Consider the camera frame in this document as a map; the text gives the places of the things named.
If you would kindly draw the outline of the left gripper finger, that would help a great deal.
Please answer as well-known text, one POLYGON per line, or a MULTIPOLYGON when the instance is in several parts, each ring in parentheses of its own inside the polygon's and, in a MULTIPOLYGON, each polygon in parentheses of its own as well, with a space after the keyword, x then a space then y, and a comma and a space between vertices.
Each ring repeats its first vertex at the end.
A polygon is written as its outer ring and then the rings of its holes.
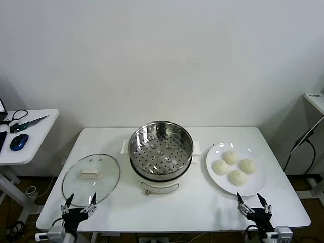
POLYGON ((94 195, 91 197, 90 203, 85 208, 83 208, 80 212, 90 216, 96 210, 97 208, 96 204, 97 204, 96 193, 94 193, 94 195))
POLYGON ((61 205, 61 211, 62 211, 62 214, 66 214, 69 212, 69 207, 73 201, 73 197, 74 197, 74 194, 72 194, 65 202, 64 205, 61 205))

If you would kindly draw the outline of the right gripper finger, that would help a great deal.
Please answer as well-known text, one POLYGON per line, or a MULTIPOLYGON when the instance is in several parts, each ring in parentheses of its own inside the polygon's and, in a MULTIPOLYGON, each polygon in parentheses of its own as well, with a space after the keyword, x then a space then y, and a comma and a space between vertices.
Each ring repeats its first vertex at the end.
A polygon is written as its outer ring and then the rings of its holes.
POLYGON ((237 202, 238 202, 237 208, 240 211, 240 213, 242 215, 244 215, 245 217, 252 214, 254 212, 254 210, 252 208, 250 208, 247 204, 244 203, 244 201, 239 193, 237 193, 236 195, 237 195, 237 202))
POLYGON ((261 196, 259 193, 257 193, 257 197, 259 199, 259 202, 261 203, 261 208, 257 208, 258 212, 260 212, 263 215, 271 215, 272 214, 272 205, 268 204, 266 199, 261 196))

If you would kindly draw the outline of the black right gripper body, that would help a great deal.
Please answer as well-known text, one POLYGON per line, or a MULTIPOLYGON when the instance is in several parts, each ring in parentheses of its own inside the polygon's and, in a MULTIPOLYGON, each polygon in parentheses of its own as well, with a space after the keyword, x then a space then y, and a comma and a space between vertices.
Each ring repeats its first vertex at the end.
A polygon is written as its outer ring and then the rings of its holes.
POLYGON ((252 208, 252 211, 247 213, 247 219, 253 221, 258 229, 259 239, 265 239, 266 233, 274 232, 270 223, 271 217, 272 214, 265 212, 264 208, 252 208))

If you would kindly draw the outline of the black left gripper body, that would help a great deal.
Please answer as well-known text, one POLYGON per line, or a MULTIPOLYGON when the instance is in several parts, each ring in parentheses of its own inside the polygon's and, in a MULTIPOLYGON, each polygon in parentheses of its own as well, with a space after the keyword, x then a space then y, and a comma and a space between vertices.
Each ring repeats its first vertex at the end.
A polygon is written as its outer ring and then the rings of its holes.
POLYGON ((88 213, 82 210, 82 208, 74 208, 69 209, 68 213, 62 214, 66 232, 77 232, 79 224, 88 219, 88 213))

